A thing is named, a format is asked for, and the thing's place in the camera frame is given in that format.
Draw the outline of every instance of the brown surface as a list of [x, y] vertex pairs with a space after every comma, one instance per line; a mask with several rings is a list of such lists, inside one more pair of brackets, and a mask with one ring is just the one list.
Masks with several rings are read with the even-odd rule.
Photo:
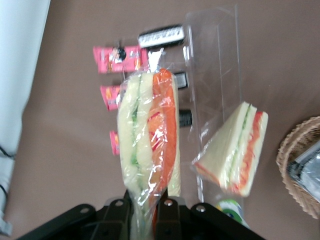
[[[100, 209], [125, 191], [109, 142], [116, 112], [106, 113], [99, 91], [101, 83], [115, 83], [115, 77], [98, 75], [92, 47], [183, 22], [191, 11], [234, 2], [52, 1], [6, 209], [12, 239], [77, 204]], [[267, 239], [320, 236], [319, 222], [288, 193], [275, 162], [291, 128], [320, 115], [319, 10], [318, 0], [239, 4], [243, 96], [269, 113], [245, 219]]]

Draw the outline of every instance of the pink snack package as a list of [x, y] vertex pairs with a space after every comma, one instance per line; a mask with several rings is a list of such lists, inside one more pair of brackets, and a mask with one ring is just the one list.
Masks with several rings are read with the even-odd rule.
[[108, 111], [118, 109], [120, 86], [100, 86], [101, 95]]
[[139, 46], [93, 47], [98, 73], [129, 73], [148, 67], [148, 53]]
[[119, 155], [120, 149], [119, 149], [119, 138], [118, 133], [115, 131], [110, 131], [110, 141], [111, 141], [111, 147], [112, 147], [112, 154], [113, 155]]

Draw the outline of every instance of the wrapped sandwich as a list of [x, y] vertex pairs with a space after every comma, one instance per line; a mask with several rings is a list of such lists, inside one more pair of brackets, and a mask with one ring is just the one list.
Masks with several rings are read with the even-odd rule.
[[134, 75], [121, 87], [117, 125], [122, 177], [134, 206], [130, 239], [153, 239], [162, 193], [180, 194], [177, 88], [166, 69]]
[[268, 114], [243, 102], [192, 162], [222, 190], [247, 197], [262, 150]]

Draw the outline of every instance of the clear plastic box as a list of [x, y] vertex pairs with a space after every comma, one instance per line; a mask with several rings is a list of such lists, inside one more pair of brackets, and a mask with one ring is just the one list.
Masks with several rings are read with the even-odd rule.
[[243, 206], [243, 198], [224, 193], [187, 169], [242, 102], [237, 6], [188, 13], [184, 29], [189, 88], [179, 93], [179, 107], [187, 105], [189, 96], [193, 125], [188, 135], [184, 129], [180, 133], [181, 196], [190, 206], [197, 201], [215, 205], [229, 198]]

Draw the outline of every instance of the woven basket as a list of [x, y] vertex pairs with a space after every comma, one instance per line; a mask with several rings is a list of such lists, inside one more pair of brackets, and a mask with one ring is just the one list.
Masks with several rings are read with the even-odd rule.
[[300, 187], [287, 173], [287, 165], [320, 140], [320, 116], [312, 117], [296, 126], [282, 141], [276, 158], [285, 187], [303, 211], [319, 219], [320, 203]]

